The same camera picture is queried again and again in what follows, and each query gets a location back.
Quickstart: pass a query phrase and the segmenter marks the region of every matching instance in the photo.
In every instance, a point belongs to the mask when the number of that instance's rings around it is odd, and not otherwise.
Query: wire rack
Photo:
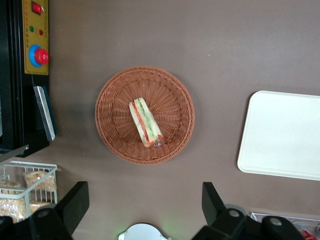
[[[6,194],[0,192],[0,199],[10,199],[18,200],[24,199],[26,208],[26,217],[29,217],[32,213],[30,210],[30,202],[41,201],[51,204],[58,203],[57,190],[46,191],[35,189],[39,184],[44,182],[50,176],[56,179],[56,170],[58,169],[55,164],[47,163],[35,163],[35,162],[25,162],[25,161],[10,161],[9,163],[0,166],[0,181],[14,181],[21,184],[21,187],[8,187],[0,186],[1,190],[5,190],[7,193],[14,192],[15,194]],[[26,181],[24,179],[24,173],[34,172],[34,171],[45,171],[47,174],[41,179],[36,181],[30,187],[27,187]]]

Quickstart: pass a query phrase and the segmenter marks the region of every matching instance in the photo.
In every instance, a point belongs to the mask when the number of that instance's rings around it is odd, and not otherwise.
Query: white tray
[[[320,96],[253,94],[237,164],[246,173],[320,181]]]

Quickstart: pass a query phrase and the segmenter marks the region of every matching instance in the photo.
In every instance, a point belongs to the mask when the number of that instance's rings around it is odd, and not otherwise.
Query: round wicker basket
[[[165,143],[145,147],[129,110],[129,102],[145,99]],[[108,148],[135,164],[152,165],[177,155],[188,143],[195,110],[185,86],[169,72],[136,66],[114,75],[102,88],[95,105],[97,130]]]

